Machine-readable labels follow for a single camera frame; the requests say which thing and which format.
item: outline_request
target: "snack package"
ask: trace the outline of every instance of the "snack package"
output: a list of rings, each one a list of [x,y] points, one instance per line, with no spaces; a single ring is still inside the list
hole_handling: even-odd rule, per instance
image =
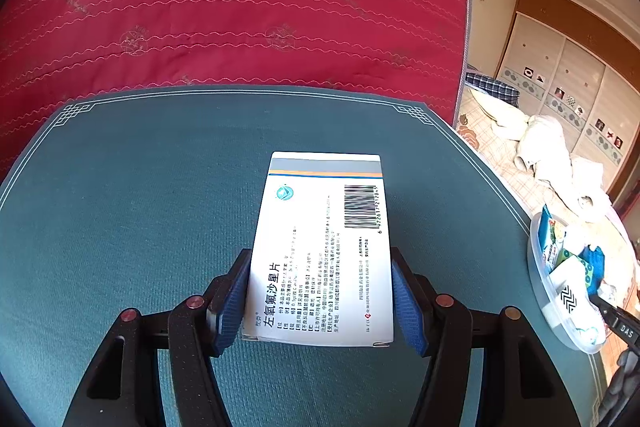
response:
[[[540,216],[540,225],[538,227],[538,240],[547,273],[551,273],[556,267],[558,254],[562,251],[565,228],[562,223],[558,223],[551,216],[551,212],[549,212],[546,205],[542,207],[542,215]]]

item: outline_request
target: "blue package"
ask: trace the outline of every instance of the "blue package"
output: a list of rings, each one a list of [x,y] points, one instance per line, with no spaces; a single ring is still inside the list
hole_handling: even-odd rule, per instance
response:
[[[595,250],[584,247],[584,250],[582,250],[582,253],[578,257],[586,261],[590,266],[593,266],[592,277],[588,277],[585,282],[587,285],[587,293],[594,295],[598,293],[600,283],[602,283],[604,279],[604,252],[600,247],[596,247]]]
[[[542,207],[542,215],[540,216],[540,225],[538,226],[538,241],[540,243],[540,251],[544,253],[547,245],[551,244],[551,225],[553,217],[551,212],[545,206]]]
[[[545,206],[542,207],[542,215],[540,216],[540,225],[538,226],[538,241],[540,243],[540,251],[545,261],[545,269],[547,273],[551,273],[556,267],[558,253],[562,249],[562,241],[556,239],[554,235],[554,226],[556,220],[551,216],[551,212]]]

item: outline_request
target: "orange stripe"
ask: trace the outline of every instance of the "orange stripe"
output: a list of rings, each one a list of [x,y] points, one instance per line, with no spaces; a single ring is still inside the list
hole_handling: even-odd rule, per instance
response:
[[[363,178],[382,178],[381,173],[376,172],[313,172],[313,171],[281,171],[270,169],[269,174],[296,174],[299,176],[361,176]]]

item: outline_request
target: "mattress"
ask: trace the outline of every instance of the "mattress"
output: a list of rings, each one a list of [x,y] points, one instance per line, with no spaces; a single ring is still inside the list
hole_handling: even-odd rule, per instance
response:
[[[61,105],[137,87],[329,87],[424,102],[452,123],[468,1],[7,0],[0,179]]]

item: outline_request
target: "gray stripe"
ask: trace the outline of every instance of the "gray stripe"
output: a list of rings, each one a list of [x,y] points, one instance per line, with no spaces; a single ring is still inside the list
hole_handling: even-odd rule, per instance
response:
[[[300,160],[272,158],[269,168],[276,171],[366,172],[382,174],[380,162],[369,160]]]

